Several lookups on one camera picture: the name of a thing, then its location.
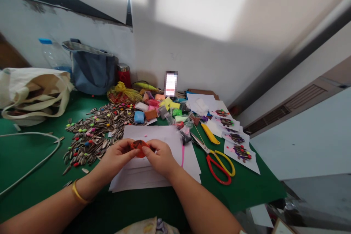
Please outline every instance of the white cable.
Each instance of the white cable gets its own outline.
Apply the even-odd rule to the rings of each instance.
[[[49,154],[47,157],[45,157],[40,163],[38,163],[36,166],[34,166],[27,174],[25,174],[24,176],[22,176],[20,179],[18,179],[16,182],[14,182],[11,186],[9,186],[7,189],[5,189],[4,191],[2,191],[0,193],[0,196],[2,196],[4,193],[6,193],[7,191],[9,191],[11,188],[13,188],[14,186],[16,186],[17,184],[19,184],[23,179],[25,179],[27,176],[29,176],[38,166],[40,166],[43,162],[45,162],[46,160],[48,160],[59,148],[60,146],[60,139],[57,138],[56,136],[47,134],[47,133],[39,133],[39,132],[27,132],[27,133],[12,133],[9,135],[0,135],[0,137],[5,137],[5,136],[13,136],[13,135],[26,135],[26,134],[39,134],[39,135],[45,135],[45,136],[49,136],[52,138],[55,138],[57,140],[57,146],[56,148],[51,152],[51,154]]]

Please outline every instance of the table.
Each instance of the table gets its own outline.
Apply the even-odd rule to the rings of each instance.
[[[108,103],[106,96],[92,98],[81,92],[72,92],[67,109],[61,117],[50,118],[36,126],[22,129],[22,132],[53,132],[59,138],[65,136],[65,139],[58,151],[45,164],[17,187],[0,197],[0,222],[4,222],[61,190],[68,181],[84,176],[81,167],[73,167],[70,172],[62,176],[66,168],[62,158],[73,137],[72,133],[65,130],[67,120],[72,118],[75,122],[86,118],[86,113],[92,108],[99,108],[106,103]],[[166,125],[166,121],[158,120],[154,124]],[[214,145],[210,143],[201,126],[198,130],[207,146],[223,151],[224,139],[219,139],[220,145]],[[12,123],[0,119],[0,134],[10,133],[16,133]],[[56,147],[52,138],[41,135],[2,137],[0,145],[2,147],[0,151],[0,191],[18,180]],[[261,175],[233,161],[236,175],[232,178],[230,186],[223,186],[210,173],[203,150],[195,147],[195,153],[202,172],[200,175],[202,185],[232,213],[286,196],[284,187],[259,154],[256,155],[256,158]],[[165,222],[179,230],[189,227],[172,187],[136,189],[119,193],[108,192],[108,187],[106,186],[95,201],[72,221],[65,233],[114,233],[136,221],[154,216],[162,217]]]

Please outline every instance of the plastic bottle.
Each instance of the plastic bottle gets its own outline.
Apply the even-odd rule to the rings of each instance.
[[[43,56],[53,69],[67,71],[72,74],[72,64],[62,54],[59,44],[54,45],[50,39],[39,38],[42,44]]]

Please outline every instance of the gold bracelet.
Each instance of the gold bracelet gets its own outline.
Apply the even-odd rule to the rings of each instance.
[[[84,198],[82,198],[80,196],[80,194],[78,193],[77,191],[77,188],[76,188],[76,182],[77,182],[78,179],[76,179],[74,182],[73,182],[73,186],[72,186],[72,192],[73,194],[78,198],[79,202],[81,202],[82,204],[86,205],[88,203],[90,203],[91,201],[87,201],[85,200]]]

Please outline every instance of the hand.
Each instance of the hand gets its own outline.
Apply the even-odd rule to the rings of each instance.
[[[147,144],[157,152],[154,153],[150,148],[144,146],[143,153],[146,155],[146,158],[158,173],[169,180],[180,168],[180,165],[174,159],[168,144],[156,139],[148,141]]]
[[[119,171],[139,152],[139,149],[131,150],[133,139],[123,139],[112,145],[105,153],[101,161],[89,175],[99,179],[105,186],[119,173]]]

